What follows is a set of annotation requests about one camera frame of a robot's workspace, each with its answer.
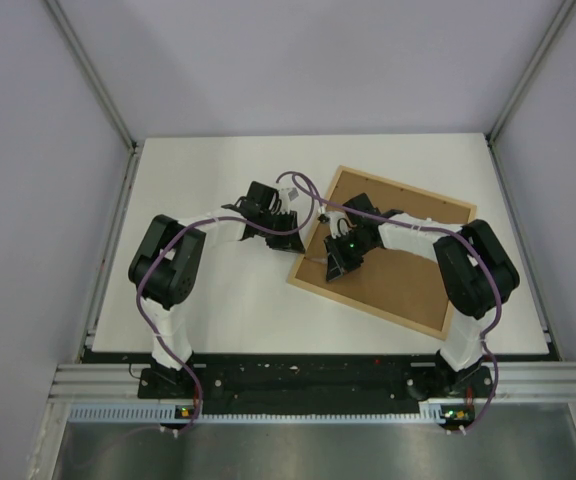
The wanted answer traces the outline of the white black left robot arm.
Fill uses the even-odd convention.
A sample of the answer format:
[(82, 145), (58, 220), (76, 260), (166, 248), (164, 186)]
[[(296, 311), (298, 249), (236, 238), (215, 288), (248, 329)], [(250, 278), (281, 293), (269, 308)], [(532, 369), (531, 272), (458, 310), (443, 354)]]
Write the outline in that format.
[(193, 353), (187, 300), (202, 254), (256, 236), (272, 250), (304, 253), (304, 225), (291, 208), (296, 198), (294, 187), (252, 182), (246, 195), (212, 212), (183, 221), (164, 214), (151, 220), (128, 270), (137, 309), (153, 335), (152, 363), (141, 374), (142, 397), (198, 392), (198, 378), (187, 364)]

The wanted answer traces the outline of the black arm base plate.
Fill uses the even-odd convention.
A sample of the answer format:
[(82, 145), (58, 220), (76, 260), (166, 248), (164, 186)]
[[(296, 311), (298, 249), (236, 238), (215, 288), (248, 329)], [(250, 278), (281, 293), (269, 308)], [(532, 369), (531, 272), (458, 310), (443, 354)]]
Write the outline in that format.
[(435, 354), (217, 354), (194, 353), (187, 373), (150, 365), (141, 374), (140, 398), (182, 399), (203, 389), (206, 403), (387, 400), (453, 397), (484, 399), (493, 375), (477, 361), (453, 371)]

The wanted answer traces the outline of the wooden picture frame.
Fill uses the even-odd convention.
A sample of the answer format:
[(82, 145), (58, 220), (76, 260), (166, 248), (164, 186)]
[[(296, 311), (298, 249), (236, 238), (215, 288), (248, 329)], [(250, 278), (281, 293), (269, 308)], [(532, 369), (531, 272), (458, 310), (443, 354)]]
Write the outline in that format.
[[(475, 219), (474, 204), (341, 166), (326, 198), (343, 204), (365, 193), (381, 212), (401, 210), (420, 219), (463, 225)], [(403, 251), (377, 248), (357, 270), (325, 280), (324, 238), (329, 229), (311, 227), (306, 253), (295, 262), (288, 282), (313, 294), (369, 313), (440, 340), (446, 338), (454, 308), (436, 263)]]

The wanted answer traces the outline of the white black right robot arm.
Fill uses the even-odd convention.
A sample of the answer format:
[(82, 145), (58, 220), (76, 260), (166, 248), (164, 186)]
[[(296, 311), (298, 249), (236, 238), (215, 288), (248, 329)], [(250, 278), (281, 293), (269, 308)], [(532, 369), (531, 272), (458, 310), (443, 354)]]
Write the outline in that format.
[(400, 210), (380, 212), (364, 193), (337, 211), (321, 207), (318, 220), (330, 230), (324, 239), (328, 282), (357, 270), (377, 248), (437, 264), (456, 317), (436, 354), (429, 384), (410, 379), (409, 389), (420, 399), (435, 393), (455, 396), (466, 389), (481, 365), (487, 333), (500, 322), (502, 305), (520, 283), (491, 226), (480, 219), (444, 224)]

